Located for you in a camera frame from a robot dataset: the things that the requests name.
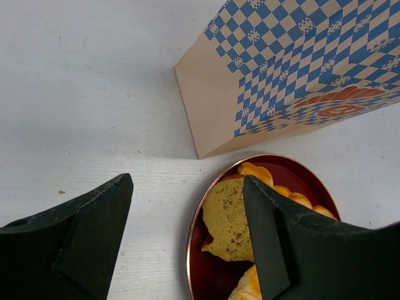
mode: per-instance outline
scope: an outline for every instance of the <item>tabletop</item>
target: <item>tabletop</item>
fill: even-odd
[[[196,158],[173,66],[223,2],[0,0],[0,226],[130,173],[108,299],[189,299],[195,207],[223,169],[255,153],[310,167],[348,223],[400,219],[400,105]]]

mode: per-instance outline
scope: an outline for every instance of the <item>gold rim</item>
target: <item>gold rim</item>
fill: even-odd
[[[280,158],[286,158],[289,159],[291,161],[294,161],[295,163],[299,164],[300,166],[302,166],[304,169],[307,169],[316,179],[318,179],[318,181],[322,184],[322,186],[324,187],[324,189],[326,190],[326,192],[328,193],[329,197],[332,199],[333,202],[333,206],[336,209],[337,215],[339,216],[339,220],[341,220],[341,216],[338,210],[338,207],[336,206],[335,201],[333,200],[333,197],[331,195],[331,193],[329,192],[329,190],[327,189],[327,187],[325,186],[325,184],[320,180],[320,178],[312,171],[310,170],[307,166],[305,166],[304,164],[302,164],[301,162],[291,158],[291,157],[287,157],[285,155],[280,155],[280,154],[269,154],[269,153],[264,153],[264,154],[255,154],[246,158],[241,159],[240,161],[235,162],[232,166],[230,166],[229,168],[227,168],[225,171],[223,171],[215,180],[214,182],[210,185],[210,187],[208,188],[208,190],[206,191],[206,193],[204,194],[204,196],[202,197],[199,206],[196,209],[196,212],[194,213],[193,219],[192,219],[192,224],[190,227],[190,232],[189,232],[189,237],[187,239],[187,253],[186,253],[186,272],[187,272],[187,281],[189,283],[189,290],[190,290],[190,295],[192,300],[194,300],[194,296],[193,296],[193,289],[192,289],[192,282],[191,282],[191,278],[190,278],[190,248],[191,248],[191,242],[192,242],[192,236],[193,236],[193,229],[194,229],[194,225],[196,223],[196,220],[198,219],[199,213],[200,213],[200,209],[203,206],[203,203],[208,195],[208,193],[210,192],[210,190],[218,183],[218,181],[231,169],[235,168],[236,166],[240,165],[241,163],[243,163],[244,161],[247,161],[248,159],[252,159],[252,158],[259,158],[261,156],[276,156],[276,157],[280,157]]]

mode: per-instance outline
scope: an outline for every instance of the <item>blue checkered box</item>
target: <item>blue checkered box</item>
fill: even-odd
[[[201,124],[194,119],[207,120],[200,152],[399,102],[399,11],[398,0],[228,0],[176,66],[192,130]],[[191,96],[179,68],[206,83],[208,94]]]

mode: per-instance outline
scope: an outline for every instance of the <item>white wooden surface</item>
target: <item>white wooden surface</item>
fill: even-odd
[[[189,299],[184,246],[196,203],[249,154],[308,165],[349,223],[400,219],[398,105],[196,160],[173,66],[222,3],[0,0],[0,226],[131,173],[109,299]]]

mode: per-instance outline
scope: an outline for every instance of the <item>table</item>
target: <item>table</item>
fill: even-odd
[[[196,204],[250,154],[309,166],[346,222],[400,219],[400,105],[196,159],[173,66],[222,3],[0,1],[0,226],[131,173],[110,300],[189,299],[184,252]]]

